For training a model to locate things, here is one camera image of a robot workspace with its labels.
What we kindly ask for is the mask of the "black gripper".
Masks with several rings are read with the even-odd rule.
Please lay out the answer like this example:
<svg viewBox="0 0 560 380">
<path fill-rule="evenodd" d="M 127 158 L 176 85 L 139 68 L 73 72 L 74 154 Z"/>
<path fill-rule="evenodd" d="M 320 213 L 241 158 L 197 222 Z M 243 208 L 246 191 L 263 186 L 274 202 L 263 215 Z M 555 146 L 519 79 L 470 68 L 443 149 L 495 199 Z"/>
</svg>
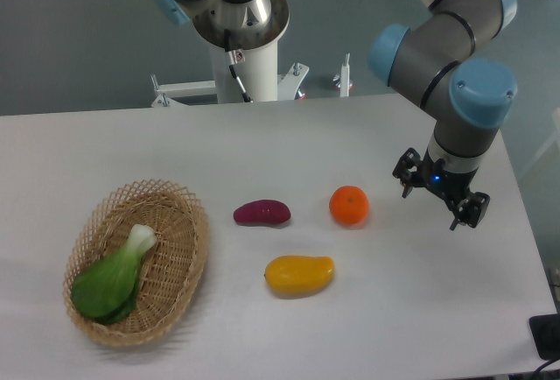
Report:
<svg viewBox="0 0 560 380">
<path fill-rule="evenodd" d="M 423 160 L 414 148 L 409 148 L 397 161 L 392 172 L 402 186 L 402 197 L 407 198 L 414 188 L 424 187 L 443 201 L 453 214 L 450 230 L 458 225 L 476 228 L 484 218 L 490 196 L 470 192 L 470 184 L 478 171 L 448 172 L 445 162 L 434 160 L 426 152 Z"/>
</svg>

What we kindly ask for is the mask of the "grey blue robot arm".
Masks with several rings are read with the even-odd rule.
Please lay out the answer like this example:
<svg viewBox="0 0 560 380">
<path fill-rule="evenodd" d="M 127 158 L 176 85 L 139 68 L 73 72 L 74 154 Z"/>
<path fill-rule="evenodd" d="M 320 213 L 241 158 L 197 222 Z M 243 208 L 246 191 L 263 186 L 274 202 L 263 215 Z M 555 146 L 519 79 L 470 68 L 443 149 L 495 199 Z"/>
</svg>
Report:
<svg viewBox="0 0 560 380">
<path fill-rule="evenodd" d="M 394 24 L 375 39 L 368 66 L 431 116 L 425 153 L 407 150 L 393 174 L 405 193 L 442 200 L 453 225 L 476 227 L 490 198 L 470 185 L 517 92 L 512 72 L 476 56 L 515 17 L 516 0 L 421 0 L 430 18 Z M 219 102 L 291 100 L 299 85 L 277 72 L 277 43 L 290 20 L 286 0 L 154 0 L 175 25 L 192 23 L 208 43 Z"/>
</svg>

